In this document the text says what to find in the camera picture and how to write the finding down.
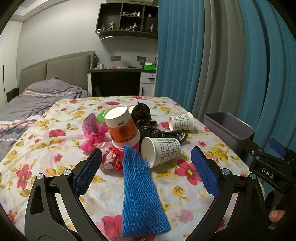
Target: gray blanket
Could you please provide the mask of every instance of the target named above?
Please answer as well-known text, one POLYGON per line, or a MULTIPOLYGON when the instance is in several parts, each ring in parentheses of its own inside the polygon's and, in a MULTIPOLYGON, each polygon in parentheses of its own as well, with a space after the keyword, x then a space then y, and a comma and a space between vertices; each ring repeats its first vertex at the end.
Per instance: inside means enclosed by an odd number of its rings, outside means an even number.
POLYGON ((59 99, 90 97, 88 91, 61 80, 30 85, 0 110, 0 162, 22 134, 59 99))

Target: white wall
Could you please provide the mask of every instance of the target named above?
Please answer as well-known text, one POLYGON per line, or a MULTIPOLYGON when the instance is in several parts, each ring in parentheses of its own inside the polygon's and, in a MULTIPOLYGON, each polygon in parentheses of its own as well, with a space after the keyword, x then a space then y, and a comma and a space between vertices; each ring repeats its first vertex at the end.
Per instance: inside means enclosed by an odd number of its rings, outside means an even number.
POLYGON ((105 67, 140 67, 137 56, 154 59, 156 39, 117 36, 99 41, 96 22, 102 2, 105 1, 69 0, 25 21, 17 51, 18 81, 21 69, 28 65, 83 51, 96 51, 105 67), (120 55, 121 61, 112 62, 111 55, 120 55))
POLYGON ((16 59, 21 28, 22 22, 10 20, 0 35, 0 108, 7 102, 5 92, 11 91, 17 86, 16 59))

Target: wall socket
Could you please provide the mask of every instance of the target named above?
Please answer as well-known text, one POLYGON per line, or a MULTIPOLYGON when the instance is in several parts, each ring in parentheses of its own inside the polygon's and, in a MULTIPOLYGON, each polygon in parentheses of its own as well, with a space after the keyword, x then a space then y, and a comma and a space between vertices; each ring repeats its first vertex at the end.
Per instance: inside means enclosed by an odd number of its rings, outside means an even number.
POLYGON ((111 56, 111 61, 120 61, 121 56, 111 56))
POLYGON ((137 61, 141 62, 143 60, 143 62, 146 62, 146 57, 143 56, 137 56, 137 61))

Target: gray plastic bin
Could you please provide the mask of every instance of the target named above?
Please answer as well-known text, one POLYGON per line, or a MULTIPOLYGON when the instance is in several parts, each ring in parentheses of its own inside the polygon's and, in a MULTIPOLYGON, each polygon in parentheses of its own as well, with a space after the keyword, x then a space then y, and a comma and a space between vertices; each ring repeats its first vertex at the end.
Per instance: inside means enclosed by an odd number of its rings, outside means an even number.
POLYGON ((227 112, 206 112, 204 118, 205 126, 244 159, 243 141, 253 139, 255 130, 227 112))

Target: wall shelf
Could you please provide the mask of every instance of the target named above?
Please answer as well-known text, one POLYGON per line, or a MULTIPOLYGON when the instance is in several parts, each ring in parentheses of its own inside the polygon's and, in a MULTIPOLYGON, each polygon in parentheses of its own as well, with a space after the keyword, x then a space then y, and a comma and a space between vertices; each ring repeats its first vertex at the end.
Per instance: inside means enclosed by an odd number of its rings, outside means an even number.
POLYGON ((103 36, 134 36, 144 38, 158 38, 158 7, 148 6, 142 4, 127 4, 127 3, 101 3, 97 29, 102 29, 104 24, 105 30, 98 34, 99 37, 103 36), (140 12, 141 16, 127 16, 122 15, 123 12, 140 12), (117 30, 108 30, 110 23, 113 22, 117 30), (125 30, 130 28, 136 23, 137 27, 134 31, 125 30))

